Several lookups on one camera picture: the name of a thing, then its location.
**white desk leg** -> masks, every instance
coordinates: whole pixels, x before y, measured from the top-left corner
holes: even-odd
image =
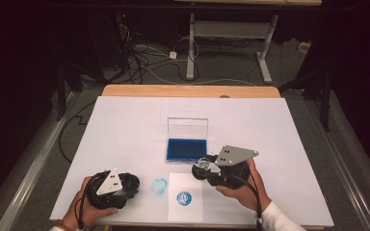
[[[195,14],[191,13],[191,20],[189,23],[189,51],[188,51],[188,62],[186,67],[186,78],[188,80],[194,79],[194,37],[195,37]]]
[[[267,30],[266,38],[264,40],[264,48],[262,52],[257,52],[257,61],[259,62],[260,70],[262,72],[264,83],[272,84],[272,77],[270,76],[269,68],[266,65],[266,54],[269,49],[270,42],[272,41],[273,32],[276,28],[276,23],[278,22],[278,15],[274,15],[272,22],[269,25]]]

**white tabletop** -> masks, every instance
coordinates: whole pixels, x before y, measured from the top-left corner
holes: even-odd
[[[251,211],[192,178],[191,165],[166,162],[168,117],[208,118],[208,153],[222,146],[257,150],[258,170],[269,196],[301,225],[333,226],[302,142],[282,98],[98,98],[51,219],[62,218],[84,177],[117,168],[140,178],[139,193],[118,214],[99,223],[252,227]],[[164,193],[152,184],[168,182]],[[193,194],[189,207],[176,207],[174,192]]]

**person's right hand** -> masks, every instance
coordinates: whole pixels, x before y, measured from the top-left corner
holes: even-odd
[[[246,162],[247,162],[247,164],[249,166],[249,169],[251,171],[251,175],[253,176],[254,181],[256,182],[256,186],[257,186],[257,190],[259,192],[259,198],[260,198],[260,202],[261,202],[261,211],[263,212],[267,208],[267,206],[269,206],[269,204],[272,202],[272,199],[266,194],[266,190],[264,188],[263,180],[260,176],[260,173],[256,169],[256,165],[254,164],[254,160],[253,159],[248,159],[248,160],[246,160]],[[249,177],[248,182],[254,187],[254,183],[253,183],[253,180],[251,179],[251,176]],[[239,200],[239,202],[243,206],[245,206],[249,209],[252,209],[252,210],[255,210],[255,211],[257,210],[256,197],[254,196],[253,192],[251,191],[251,189],[249,189],[248,186],[242,186],[241,188],[239,188],[237,190],[233,190],[233,189],[230,189],[230,188],[225,187],[225,186],[217,186],[216,190],[219,191],[220,193],[222,193],[223,195],[227,196],[227,197],[232,197],[232,198],[235,198],[235,199]]]

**person's left hand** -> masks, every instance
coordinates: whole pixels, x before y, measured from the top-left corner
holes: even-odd
[[[82,187],[80,191],[74,196],[73,200],[71,201],[70,207],[68,208],[67,213],[65,214],[64,218],[62,219],[62,224],[67,227],[69,230],[76,230],[78,229],[78,223],[76,214],[79,214],[80,211],[80,198],[83,195],[83,191],[86,188],[87,183],[89,182],[91,177],[86,177],[83,181]],[[90,204],[89,200],[85,198],[84,206],[83,206],[83,222],[85,226],[90,226],[94,223],[97,218],[104,218],[110,215],[116,214],[119,211],[117,208],[108,208],[99,210],[93,205]]]

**floor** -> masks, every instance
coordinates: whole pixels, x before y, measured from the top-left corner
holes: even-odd
[[[183,80],[183,61],[164,61],[171,51],[161,44],[141,43],[135,49],[141,53],[142,72],[133,63],[130,70],[116,81],[124,84],[203,84],[264,86],[255,59],[260,40],[226,40],[201,42],[196,59],[198,78]],[[292,39],[284,44],[272,43],[266,62],[273,78],[271,86],[279,87],[296,77],[305,58],[297,50],[299,42]],[[178,60],[186,59],[180,53]],[[105,66],[106,77],[116,71]],[[84,90],[71,92],[64,119],[57,116],[56,96],[51,116],[40,128],[24,155],[13,168],[0,190],[0,230],[48,230],[54,202],[93,109],[92,101],[102,93],[103,86],[88,76],[82,76]],[[308,159],[325,195],[334,227],[326,230],[370,230],[370,161],[357,141],[351,125],[342,115],[339,102],[332,93],[330,132],[326,133],[318,120],[319,101],[304,101],[300,90],[282,93],[304,144]],[[79,115],[82,121],[75,119]],[[103,230],[102,225],[91,230]],[[153,230],[143,227],[119,227],[118,230]]]

